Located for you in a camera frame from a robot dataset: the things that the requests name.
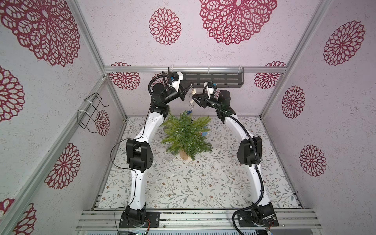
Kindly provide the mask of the string lights with ornaments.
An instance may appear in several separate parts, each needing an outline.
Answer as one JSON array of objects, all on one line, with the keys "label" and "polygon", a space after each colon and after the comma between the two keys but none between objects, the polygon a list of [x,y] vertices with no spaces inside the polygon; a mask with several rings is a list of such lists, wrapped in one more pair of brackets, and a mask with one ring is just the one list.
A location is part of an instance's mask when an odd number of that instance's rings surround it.
[{"label": "string lights with ornaments", "polygon": [[194,110],[195,101],[193,100],[193,95],[197,93],[196,89],[190,84],[190,95],[189,95],[189,109],[186,111],[187,115],[191,115]]}]

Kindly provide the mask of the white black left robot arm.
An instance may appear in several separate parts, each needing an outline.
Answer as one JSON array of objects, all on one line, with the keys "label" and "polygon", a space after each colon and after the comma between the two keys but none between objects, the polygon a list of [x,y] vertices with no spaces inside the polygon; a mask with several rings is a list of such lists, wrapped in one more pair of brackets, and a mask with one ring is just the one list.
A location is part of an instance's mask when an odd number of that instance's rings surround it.
[{"label": "white black left robot arm", "polygon": [[146,173],[154,159],[150,144],[169,113],[168,103],[177,98],[185,100],[190,87],[189,82],[174,82],[172,87],[157,83],[152,87],[150,108],[144,127],[134,139],[126,142],[132,186],[130,202],[120,217],[120,228],[151,226],[146,215]]}]

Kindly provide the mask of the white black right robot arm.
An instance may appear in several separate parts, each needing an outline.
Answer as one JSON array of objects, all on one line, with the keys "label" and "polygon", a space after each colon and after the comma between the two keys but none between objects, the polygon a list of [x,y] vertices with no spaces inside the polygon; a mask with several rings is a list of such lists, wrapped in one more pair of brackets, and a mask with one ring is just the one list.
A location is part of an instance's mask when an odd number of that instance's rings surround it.
[{"label": "white black right robot arm", "polygon": [[265,192],[265,186],[260,172],[262,159],[262,139],[254,136],[240,122],[235,111],[230,106],[230,92],[223,90],[219,97],[212,98],[209,92],[193,95],[193,100],[201,107],[215,109],[218,118],[237,136],[240,145],[237,159],[247,170],[251,185],[251,205],[236,210],[232,215],[232,222],[237,231],[239,226],[265,227],[267,230],[279,226],[273,205]]}]

